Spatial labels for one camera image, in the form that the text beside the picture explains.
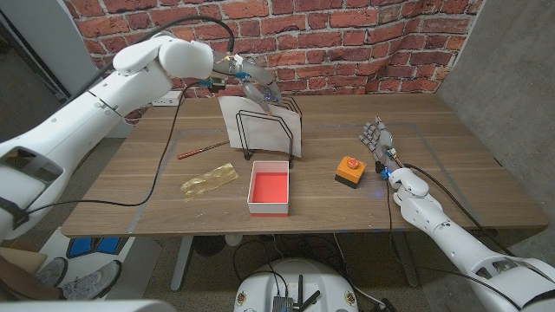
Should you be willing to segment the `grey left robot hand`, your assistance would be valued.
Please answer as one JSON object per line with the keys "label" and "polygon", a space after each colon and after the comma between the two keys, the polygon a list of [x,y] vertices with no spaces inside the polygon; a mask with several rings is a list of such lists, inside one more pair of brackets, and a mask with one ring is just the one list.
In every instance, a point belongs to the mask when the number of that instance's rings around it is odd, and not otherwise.
{"label": "grey left robot hand", "polygon": [[257,103],[267,115],[272,115],[271,102],[283,105],[283,97],[273,75],[240,55],[214,52],[212,70],[240,79],[245,96]]}

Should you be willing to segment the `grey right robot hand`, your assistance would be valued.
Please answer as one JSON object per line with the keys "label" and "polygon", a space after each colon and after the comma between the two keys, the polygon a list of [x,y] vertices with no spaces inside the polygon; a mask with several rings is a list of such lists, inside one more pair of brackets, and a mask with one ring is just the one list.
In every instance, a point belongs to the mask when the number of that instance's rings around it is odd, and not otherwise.
{"label": "grey right robot hand", "polygon": [[363,133],[358,139],[372,152],[375,161],[390,172],[403,167],[395,150],[393,136],[379,116],[375,117],[374,123],[367,122],[363,126]]}

